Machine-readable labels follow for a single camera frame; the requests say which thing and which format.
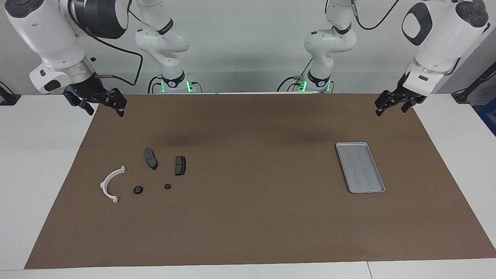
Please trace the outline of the silver metal tray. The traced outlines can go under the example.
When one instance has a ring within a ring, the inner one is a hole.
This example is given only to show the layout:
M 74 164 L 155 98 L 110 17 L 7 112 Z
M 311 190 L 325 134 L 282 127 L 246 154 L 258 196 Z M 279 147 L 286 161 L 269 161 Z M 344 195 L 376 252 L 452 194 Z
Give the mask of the silver metal tray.
M 367 143 L 336 143 L 336 151 L 350 193 L 383 193 L 386 190 Z

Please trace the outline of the black stand with pole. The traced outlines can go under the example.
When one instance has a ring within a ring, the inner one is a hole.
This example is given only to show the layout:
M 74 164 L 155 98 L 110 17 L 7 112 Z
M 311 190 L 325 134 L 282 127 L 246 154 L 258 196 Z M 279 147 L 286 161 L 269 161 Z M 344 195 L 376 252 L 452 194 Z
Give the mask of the black stand with pole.
M 481 84 L 489 81 L 492 77 L 496 75 L 496 61 L 492 63 L 473 83 L 468 87 L 461 90 L 457 90 L 451 94 L 457 103 L 465 103 L 469 95 Z

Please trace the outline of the long dark brake pad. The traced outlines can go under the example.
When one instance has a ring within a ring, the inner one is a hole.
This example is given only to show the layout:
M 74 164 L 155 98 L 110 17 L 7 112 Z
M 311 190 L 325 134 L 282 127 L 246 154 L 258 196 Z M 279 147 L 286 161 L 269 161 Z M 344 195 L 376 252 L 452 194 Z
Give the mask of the long dark brake pad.
M 156 170 L 157 167 L 158 167 L 158 161 L 154 155 L 154 152 L 153 150 L 151 150 L 150 148 L 146 148 L 144 150 L 144 158 L 145 158 L 145 161 L 147 163 L 147 165 L 152 169 L 152 170 Z

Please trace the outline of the black table clamp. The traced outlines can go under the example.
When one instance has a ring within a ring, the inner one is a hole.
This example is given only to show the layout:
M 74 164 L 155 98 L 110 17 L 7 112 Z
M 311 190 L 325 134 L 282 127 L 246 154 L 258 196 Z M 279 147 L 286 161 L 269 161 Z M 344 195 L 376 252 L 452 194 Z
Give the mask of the black table clamp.
M 14 106 L 21 98 L 14 93 L 5 83 L 0 81 L 0 106 Z

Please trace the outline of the blue box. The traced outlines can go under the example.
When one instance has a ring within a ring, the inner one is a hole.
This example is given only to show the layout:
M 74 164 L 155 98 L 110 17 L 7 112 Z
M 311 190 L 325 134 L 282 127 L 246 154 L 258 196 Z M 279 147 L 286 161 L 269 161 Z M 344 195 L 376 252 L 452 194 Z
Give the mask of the blue box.
M 484 106 L 477 112 L 477 115 L 492 134 L 496 136 L 496 107 Z

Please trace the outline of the brown table mat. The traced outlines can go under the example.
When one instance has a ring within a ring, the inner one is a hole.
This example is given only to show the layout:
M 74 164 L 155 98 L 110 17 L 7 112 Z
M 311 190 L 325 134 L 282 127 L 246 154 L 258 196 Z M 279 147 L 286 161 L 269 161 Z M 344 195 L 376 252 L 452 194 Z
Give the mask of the brown table mat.
M 412 109 L 378 117 L 375 94 L 126 99 L 122 118 L 95 112 L 25 268 L 496 258 Z M 383 193 L 349 192 L 340 142 L 369 145 Z M 115 204 L 100 183 L 122 165 Z

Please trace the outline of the white curved plastic bracket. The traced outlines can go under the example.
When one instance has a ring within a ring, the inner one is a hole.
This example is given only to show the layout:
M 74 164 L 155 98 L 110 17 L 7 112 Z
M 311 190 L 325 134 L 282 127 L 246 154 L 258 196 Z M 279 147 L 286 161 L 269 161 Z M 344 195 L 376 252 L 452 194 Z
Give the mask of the white curved plastic bracket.
M 126 166 L 122 165 L 119 169 L 117 170 L 114 170 L 113 172 L 109 173 L 105 179 L 100 183 L 100 188 L 101 190 L 103 191 L 104 195 L 108 198 L 110 198 L 113 203 L 117 204 L 118 201 L 119 201 L 119 198 L 118 196 L 115 196 L 115 195 L 111 195 L 109 192 L 108 192 L 108 185 L 110 183 L 110 181 L 116 177 L 117 175 L 120 175 L 122 173 L 125 173 L 126 171 Z

